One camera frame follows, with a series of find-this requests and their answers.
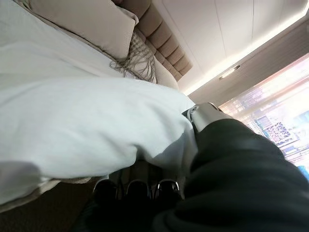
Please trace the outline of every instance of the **bed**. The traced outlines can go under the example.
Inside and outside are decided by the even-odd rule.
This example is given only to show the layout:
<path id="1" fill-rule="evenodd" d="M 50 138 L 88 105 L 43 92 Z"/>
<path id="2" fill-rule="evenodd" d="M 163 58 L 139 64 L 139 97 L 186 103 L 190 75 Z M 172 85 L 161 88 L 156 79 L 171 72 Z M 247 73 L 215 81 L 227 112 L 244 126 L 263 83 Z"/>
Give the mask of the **bed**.
<path id="1" fill-rule="evenodd" d="M 136 159 L 185 173 L 197 152 L 192 125 L 181 115 L 194 103 L 177 91 L 176 82 L 191 63 L 158 12 L 149 1 L 117 2 L 122 8 L 111 1 L 74 3 L 98 2 L 108 4 L 99 10 L 113 10 L 109 19 L 127 20 L 126 31 L 111 30 L 105 19 L 100 27 L 114 37 L 90 38 L 80 28 L 68 29 L 63 18 L 54 21 L 52 12 L 43 14 L 36 1 L 0 0 L 0 212 L 59 181 L 108 176 Z M 153 17 L 158 26 L 147 32 L 143 26 Z M 159 36 L 166 38 L 161 45 L 160 31 L 171 34 Z M 96 27 L 92 32 L 106 35 Z M 138 55 L 130 50 L 132 35 L 143 48 Z M 139 59 L 130 66 L 133 53 Z M 155 79 L 140 80 L 132 72 L 145 63 Z M 139 70 L 147 76 L 150 69 Z"/>

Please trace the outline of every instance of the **upholstered headboard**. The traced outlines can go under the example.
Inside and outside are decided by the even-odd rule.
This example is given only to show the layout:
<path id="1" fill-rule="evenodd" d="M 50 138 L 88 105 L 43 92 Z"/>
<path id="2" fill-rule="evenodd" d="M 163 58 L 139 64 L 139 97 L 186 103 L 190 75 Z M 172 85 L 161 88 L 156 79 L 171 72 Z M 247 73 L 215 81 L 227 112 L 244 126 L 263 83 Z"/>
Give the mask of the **upholstered headboard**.
<path id="1" fill-rule="evenodd" d="M 139 18 L 140 22 L 134 30 L 177 81 L 192 68 L 192 63 L 151 0 L 113 0 L 113 2 Z"/>

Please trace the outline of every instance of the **black sleeve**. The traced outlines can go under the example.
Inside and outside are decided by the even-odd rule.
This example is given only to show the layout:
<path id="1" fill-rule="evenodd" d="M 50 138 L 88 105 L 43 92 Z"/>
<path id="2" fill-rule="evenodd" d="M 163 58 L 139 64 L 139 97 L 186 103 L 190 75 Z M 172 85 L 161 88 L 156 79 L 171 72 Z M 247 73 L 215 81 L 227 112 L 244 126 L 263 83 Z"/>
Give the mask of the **black sleeve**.
<path id="1" fill-rule="evenodd" d="M 197 143 L 186 199 L 154 232 L 309 232 L 309 184 L 272 142 L 224 119 Z"/>

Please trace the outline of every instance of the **white bedsheet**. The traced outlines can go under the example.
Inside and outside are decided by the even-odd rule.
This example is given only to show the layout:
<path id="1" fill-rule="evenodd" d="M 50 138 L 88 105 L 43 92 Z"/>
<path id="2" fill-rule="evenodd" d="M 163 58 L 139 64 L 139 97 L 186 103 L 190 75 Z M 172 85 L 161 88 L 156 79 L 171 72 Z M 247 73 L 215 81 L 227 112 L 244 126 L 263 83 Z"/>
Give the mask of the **white bedsheet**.
<path id="1" fill-rule="evenodd" d="M 137 157 L 188 169 L 197 148 L 181 113 L 194 103 L 173 89 L 120 78 L 109 63 L 0 0 L 0 204 L 46 180 L 110 174 Z"/>

